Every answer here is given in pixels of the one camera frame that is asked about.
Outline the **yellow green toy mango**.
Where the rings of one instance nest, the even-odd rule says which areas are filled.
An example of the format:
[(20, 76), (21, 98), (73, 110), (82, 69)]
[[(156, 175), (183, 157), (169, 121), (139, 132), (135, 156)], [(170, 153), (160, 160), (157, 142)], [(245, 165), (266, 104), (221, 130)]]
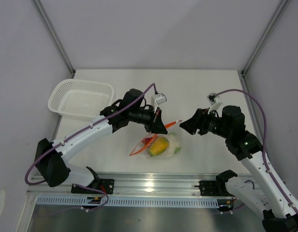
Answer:
[(152, 157), (158, 156), (165, 152), (165, 150), (168, 148), (168, 145), (169, 143), (166, 137), (158, 137), (154, 140), (154, 142), (148, 149), (148, 153)]

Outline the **clear red zip bag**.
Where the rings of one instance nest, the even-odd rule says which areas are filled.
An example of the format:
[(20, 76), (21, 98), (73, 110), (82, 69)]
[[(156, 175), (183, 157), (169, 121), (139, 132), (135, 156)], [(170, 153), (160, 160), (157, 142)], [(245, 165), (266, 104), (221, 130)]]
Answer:
[(151, 159), (167, 159), (177, 155), (181, 149), (181, 138), (177, 133), (182, 120), (168, 123), (167, 134), (149, 133), (130, 152), (129, 156), (144, 156)]

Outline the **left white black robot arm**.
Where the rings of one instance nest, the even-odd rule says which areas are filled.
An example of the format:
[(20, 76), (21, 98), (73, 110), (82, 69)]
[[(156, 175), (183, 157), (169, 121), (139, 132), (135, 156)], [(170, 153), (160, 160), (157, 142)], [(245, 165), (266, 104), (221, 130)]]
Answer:
[(79, 131), (54, 141), (40, 140), (34, 167), (43, 177), (43, 182), (49, 187), (62, 183), (81, 185), (86, 192), (95, 193), (99, 188), (98, 175), (91, 167), (71, 165), (72, 157), (97, 139), (126, 127), (129, 122), (144, 125), (148, 133), (167, 134), (159, 107), (167, 101), (166, 96), (156, 92), (151, 97), (151, 104), (143, 105), (144, 95), (144, 92), (132, 88)]

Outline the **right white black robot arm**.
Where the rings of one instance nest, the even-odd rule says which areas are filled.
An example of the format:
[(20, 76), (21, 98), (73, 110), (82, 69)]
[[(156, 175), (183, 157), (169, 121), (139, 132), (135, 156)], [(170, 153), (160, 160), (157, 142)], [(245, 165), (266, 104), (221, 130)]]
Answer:
[(197, 109), (180, 123), (189, 134), (211, 132), (225, 139), (227, 149), (250, 172), (261, 191), (246, 186), (233, 171), (216, 176), (215, 189), (221, 195), (238, 197), (262, 220), (267, 232), (298, 232), (298, 200), (287, 189), (263, 153), (258, 138), (246, 130), (245, 116), (238, 106), (225, 106), (221, 117), (209, 109)]

